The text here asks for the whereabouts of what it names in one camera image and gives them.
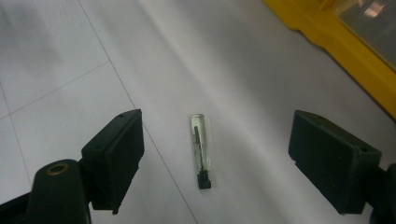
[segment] tile grout line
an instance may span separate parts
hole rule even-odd
[[[27,172],[26,161],[25,161],[25,158],[24,158],[23,153],[22,153],[22,147],[21,147],[21,143],[20,143],[20,138],[17,135],[17,130],[15,129],[14,119],[12,118],[11,112],[9,111],[7,98],[6,98],[6,95],[4,93],[3,84],[1,83],[1,81],[0,81],[0,89],[1,89],[1,92],[3,93],[4,101],[6,102],[6,106],[7,106],[7,110],[8,110],[8,116],[9,116],[9,119],[11,120],[12,129],[14,130],[15,137],[17,138],[18,147],[20,148],[20,155],[22,157],[23,166],[24,166],[24,169],[25,169],[25,172],[26,172],[27,180],[29,181],[29,185],[32,187],[32,180],[30,179],[29,172]]]
[[[57,88],[57,89],[55,89],[55,90],[52,90],[52,91],[48,92],[47,94],[45,94],[45,95],[39,97],[38,99],[34,100],[33,102],[31,102],[31,103],[29,103],[29,104],[27,104],[27,105],[24,105],[23,107],[21,107],[21,108],[15,110],[15,111],[12,112],[12,113],[9,113],[9,115],[15,114],[16,112],[18,112],[18,111],[20,111],[20,110],[23,110],[23,109],[26,108],[27,106],[32,105],[32,104],[34,104],[35,102],[37,102],[37,101],[39,101],[39,100],[42,100],[43,98],[45,98],[45,97],[47,97],[48,95],[50,95],[50,94],[52,94],[52,93],[54,93],[54,92],[60,90],[61,88],[63,88],[63,87],[65,87],[65,86],[69,85],[70,83],[77,81],[77,80],[80,79],[81,77],[87,76],[89,73],[91,73],[92,71],[96,70],[97,68],[99,68],[99,67],[105,65],[106,63],[109,63],[109,60],[105,61],[104,63],[101,63],[101,64],[97,65],[96,67],[94,67],[94,68],[91,69],[90,71],[88,71],[88,72],[82,74],[81,76],[76,77],[76,78],[73,78],[72,80],[70,80],[70,81],[64,83],[64,84],[63,84],[62,86],[60,86],[59,88]]]
[[[128,91],[127,91],[126,88],[125,88],[125,85],[123,84],[123,82],[122,82],[122,80],[121,80],[121,78],[120,78],[119,72],[117,71],[116,67],[114,66],[113,62],[111,61],[110,57],[108,56],[107,50],[105,49],[105,46],[103,45],[102,40],[99,38],[99,35],[96,33],[96,30],[95,30],[95,28],[93,27],[92,22],[91,22],[90,18],[88,17],[88,14],[87,14],[87,12],[85,11],[84,7],[82,6],[80,0],[78,0],[78,3],[79,3],[79,6],[82,8],[82,11],[84,12],[85,17],[87,18],[88,22],[90,23],[90,26],[91,26],[93,32],[95,33],[96,38],[99,40],[99,43],[100,43],[100,45],[102,46],[102,49],[103,49],[103,51],[105,52],[105,54],[106,54],[106,56],[107,56],[107,58],[108,58],[108,61],[111,63],[111,66],[113,67],[114,71],[116,72],[116,75],[117,75],[117,77],[118,77],[118,79],[119,79],[119,81],[120,81],[121,86],[124,88],[124,91],[125,91],[126,94],[128,95],[128,98],[129,98],[129,100],[131,101],[131,103],[132,103],[132,105],[134,106],[134,108],[136,108],[136,106],[134,105],[134,102],[132,101],[131,96],[129,95]]]
[[[105,54],[106,54],[108,60],[110,61],[111,66],[113,66],[113,69],[114,69],[114,71],[116,72],[117,77],[119,78],[119,81],[120,81],[121,86],[124,88],[125,93],[127,94],[127,96],[128,96],[128,98],[129,98],[129,100],[131,101],[133,107],[136,108],[136,106],[134,105],[134,102],[133,102],[133,100],[132,100],[132,98],[131,98],[131,95],[130,95],[129,92],[126,90],[125,85],[124,85],[124,83],[122,82],[122,80],[121,80],[121,78],[120,78],[119,72],[117,71],[116,67],[114,66],[113,62],[111,61],[110,57],[108,56],[108,53],[107,53],[107,51],[106,51],[106,49],[105,49],[105,46],[103,45],[102,40],[100,39],[99,35],[96,33],[96,30],[95,30],[95,28],[93,27],[92,22],[91,22],[90,18],[88,17],[87,12],[85,11],[84,7],[82,6],[81,1],[78,0],[78,3],[79,3],[79,5],[81,6],[82,10],[84,11],[84,14],[85,14],[85,16],[86,16],[88,22],[90,23],[91,28],[93,29],[93,32],[95,33],[97,39],[99,40],[99,43],[102,45],[103,51],[105,52]],[[194,219],[195,223],[198,224],[198,221],[197,221],[197,219],[195,218],[195,215],[194,215],[194,213],[192,212],[192,210],[191,210],[189,204],[187,203],[186,198],[184,197],[183,193],[181,192],[180,187],[178,186],[178,184],[177,184],[176,180],[174,179],[174,177],[173,177],[171,171],[169,170],[168,166],[166,165],[165,160],[163,159],[163,155],[161,154],[160,150],[157,148],[157,145],[155,144],[154,139],[151,137],[151,134],[149,133],[149,129],[146,127],[146,124],[145,124],[145,123],[143,123],[143,126],[144,126],[146,132],[148,133],[148,137],[149,137],[150,141],[152,142],[152,144],[154,145],[154,147],[155,147],[155,149],[157,150],[158,154],[160,155],[160,158],[161,158],[161,160],[163,161],[163,164],[165,165],[166,170],[168,171],[169,175],[171,176],[173,182],[175,183],[178,192],[180,193],[181,197],[183,198],[184,203],[187,205],[187,208],[189,209],[189,211],[190,211],[190,213],[191,213],[191,215],[192,215],[192,218]]]

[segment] white surface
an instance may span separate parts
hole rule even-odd
[[[62,4],[77,7],[76,1]],[[114,65],[134,105],[142,108],[148,132],[177,186],[146,135],[148,153],[120,214],[92,212],[94,223],[192,223],[177,188],[200,224],[368,223],[369,206],[361,216],[339,216],[294,166],[288,155],[293,111],[318,113],[382,150],[383,168],[396,162],[395,123],[326,53],[286,29],[261,1],[81,4],[112,63],[31,105],[25,101],[21,107],[26,107],[12,114],[29,176],[51,161],[79,159],[80,149],[95,133],[132,108]],[[2,10],[7,14],[10,9]],[[87,22],[82,16],[76,20]],[[86,63],[85,57],[75,56]],[[14,68],[10,74],[19,73]],[[67,69],[59,71],[68,74]],[[0,68],[0,77],[4,71]],[[18,88],[1,80],[4,88]],[[210,190],[198,190],[193,170],[189,117],[194,113],[209,121]]]
[[[338,216],[293,165],[293,111],[319,113],[392,160],[394,123],[261,2],[82,3],[198,223],[368,219],[368,210]],[[193,113],[211,119],[214,188],[207,191],[193,175]]]
[[[1,0],[0,26],[11,112],[107,61],[78,0]]]
[[[31,179],[39,168],[52,161],[79,160],[81,149],[95,134],[116,115],[131,109],[132,103],[113,67],[106,63],[14,113]],[[110,211],[92,211],[93,223],[131,223],[131,219],[139,220],[137,223],[194,223],[146,133],[145,140],[145,157],[122,202],[122,215],[113,217]]]
[[[116,115],[133,109],[110,63],[12,115],[31,179],[48,163],[79,160]]]
[[[6,98],[4,98],[3,90],[0,85],[0,119],[8,115],[8,107]]]
[[[0,119],[0,204],[30,191],[17,136],[9,116]]]

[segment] black cap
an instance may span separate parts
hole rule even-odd
[[[212,184],[209,180],[209,175],[207,174],[207,170],[202,170],[200,173],[197,175],[198,177],[198,186],[199,189],[211,189]]]

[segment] yellow bin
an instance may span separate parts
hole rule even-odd
[[[326,49],[396,119],[396,72],[334,15],[336,0],[263,0],[292,30]]]

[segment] floor tile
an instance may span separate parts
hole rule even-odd
[[[82,147],[119,113],[133,109],[110,63],[13,115],[29,176]],[[92,211],[93,223],[194,223],[160,155],[145,132],[146,153],[120,213]]]
[[[29,178],[10,116],[0,119],[0,204],[30,191]]]
[[[1,0],[0,21],[11,113],[107,61],[78,0]]]
[[[338,216],[294,166],[293,112],[318,113],[380,148],[384,166],[396,160],[394,122],[261,1],[81,3],[198,223],[368,220],[369,208]],[[193,113],[210,120],[211,190],[197,188]]]
[[[6,99],[4,98],[4,94],[0,85],[0,118],[8,115],[8,107]]]
[[[110,63],[14,113],[31,179],[50,162],[81,158],[80,151],[116,115],[132,109]]]

